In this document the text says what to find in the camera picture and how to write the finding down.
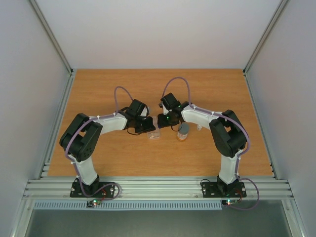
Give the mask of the clear plastic pill organizer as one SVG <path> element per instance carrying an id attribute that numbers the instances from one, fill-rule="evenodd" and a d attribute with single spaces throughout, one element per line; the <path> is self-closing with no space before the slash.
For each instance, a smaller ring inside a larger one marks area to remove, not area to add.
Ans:
<path id="1" fill-rule="evenodd" d="M 155 140 L 155 139 L 160 138 L 160 129 L 158 127 L 158 118 L 157 117 L 153 117 L 153 125 L 155 127 L 155 130 L 154 131 L 150 131 L 150 132 L 147 133 L 147 136 L 148 136 L 149 140 Z M 152 134 L 156 134 L 157 137 L 156 138 L 151 138 Z"/>

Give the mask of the orange pill bottle grey cap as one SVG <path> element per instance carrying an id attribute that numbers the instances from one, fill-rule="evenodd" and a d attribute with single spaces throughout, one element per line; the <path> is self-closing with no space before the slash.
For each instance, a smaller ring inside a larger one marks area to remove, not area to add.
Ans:
<path id="1" fill-rule="evenodd" d="M 177 139 L 179 141 L 185 141 L 188 137 L 190 127 L 186 123 L 182 123 L 178 126 L 177 129 Z"/>

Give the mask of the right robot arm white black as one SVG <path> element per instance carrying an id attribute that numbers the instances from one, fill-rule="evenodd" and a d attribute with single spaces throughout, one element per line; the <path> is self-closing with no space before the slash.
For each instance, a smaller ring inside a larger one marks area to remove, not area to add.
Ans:
<path id="1" fill-rule="evenodd" d="M 200 108 L 189 102 L 180 103 L 172 93 L 160 99 L 163 113 L 158 126 L 173 127 L 180 123 L 194 123 L 211 131 L 214 144 L 221 154 L 221 168 L 215 190 L 222 196 L 235 191 L 239 178 L 239 161 L 246 152 L 249 136 L 232 110 L 223 113 Z"/>

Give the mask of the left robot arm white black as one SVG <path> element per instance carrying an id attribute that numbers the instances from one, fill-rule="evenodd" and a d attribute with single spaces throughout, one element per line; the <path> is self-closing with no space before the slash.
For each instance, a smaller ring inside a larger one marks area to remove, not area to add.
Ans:
<path id="1" fill-rule="evenodd" d="M 128 107 L 110 115 L 89 117 L 79 113 L 75 116 L 59 141 L 77 174 L 71 187 L 72 198 L 116 197 L 114 192 L 118 184 L 100 181 L 92 154 L 101 135 L 130 128 L 134 129 L 134 135 L 155 130 L 148 106 L 136 99 Z"/>

